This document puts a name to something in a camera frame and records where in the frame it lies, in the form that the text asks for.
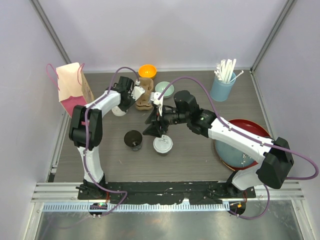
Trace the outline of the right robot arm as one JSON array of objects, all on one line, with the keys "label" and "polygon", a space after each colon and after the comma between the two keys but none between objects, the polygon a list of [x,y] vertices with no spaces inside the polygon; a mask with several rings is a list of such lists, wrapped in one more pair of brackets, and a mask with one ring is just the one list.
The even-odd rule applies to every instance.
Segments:
[{"label": "right robot arm", "polygon": [[226,184],[226,193],[238,197],[249,187],[266,185],[280,189],[294,160],[287,140],[273,140],[237,127],[207,109],[200,108],[196,98],[187,90],[174,95],[175,107],[163,104],[159,92],[150,95],[153,111],[145,121],[145,136],[162,137],[170,125],[186,124],[189,130],[215,141],[224,142],[251,157],[257,164],[233,173]]}]

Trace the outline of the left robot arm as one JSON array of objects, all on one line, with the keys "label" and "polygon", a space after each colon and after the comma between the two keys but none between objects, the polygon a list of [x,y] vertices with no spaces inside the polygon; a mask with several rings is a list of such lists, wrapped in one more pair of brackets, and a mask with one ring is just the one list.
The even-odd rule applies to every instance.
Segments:
[{"label": "left robot arm", "polygon": [[103,117],[113,108],[126,112],[140,97],[134,91],[140,87],[125,76],[96,100],[86,105],[76,105],[72,112],[69,139],[80,153],[84,169],[83,184],[78,189],[100,200],[107,190],[105,174],[101,167],[99,145],[103,137]]}]

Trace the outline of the black paper coffee cup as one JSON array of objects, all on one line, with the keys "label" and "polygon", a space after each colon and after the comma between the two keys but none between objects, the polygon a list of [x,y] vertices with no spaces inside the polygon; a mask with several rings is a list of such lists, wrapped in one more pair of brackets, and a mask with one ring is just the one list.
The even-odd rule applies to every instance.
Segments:
[{"label": "black paper coffee cup", "polygon": [[124,143],[133,151],[138,151],[142,147],[143,136],[137,130],[130,130],[124,135]]}]

